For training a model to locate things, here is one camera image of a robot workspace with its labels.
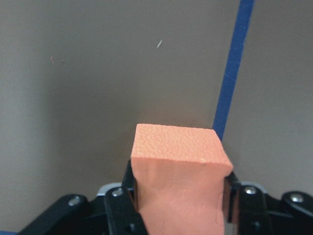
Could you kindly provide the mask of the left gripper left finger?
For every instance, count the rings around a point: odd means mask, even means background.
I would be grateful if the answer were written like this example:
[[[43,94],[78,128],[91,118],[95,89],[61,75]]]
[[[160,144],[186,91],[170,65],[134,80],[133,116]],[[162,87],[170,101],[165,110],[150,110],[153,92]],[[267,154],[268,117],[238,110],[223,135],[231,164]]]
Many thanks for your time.
[[[106,191],[104,205],[110,235],[147,235],[142,216],[135,206],[136,180],[128,161],[122,183]]]

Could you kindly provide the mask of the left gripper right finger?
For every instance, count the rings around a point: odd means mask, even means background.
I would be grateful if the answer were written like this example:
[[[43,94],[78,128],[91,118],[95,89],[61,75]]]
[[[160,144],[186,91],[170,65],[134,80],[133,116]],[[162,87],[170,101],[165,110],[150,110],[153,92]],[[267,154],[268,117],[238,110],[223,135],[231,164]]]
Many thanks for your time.
[[[264,193],[241,183],[234,172],[224,179],[224,219],[232,235],[274,234]]]

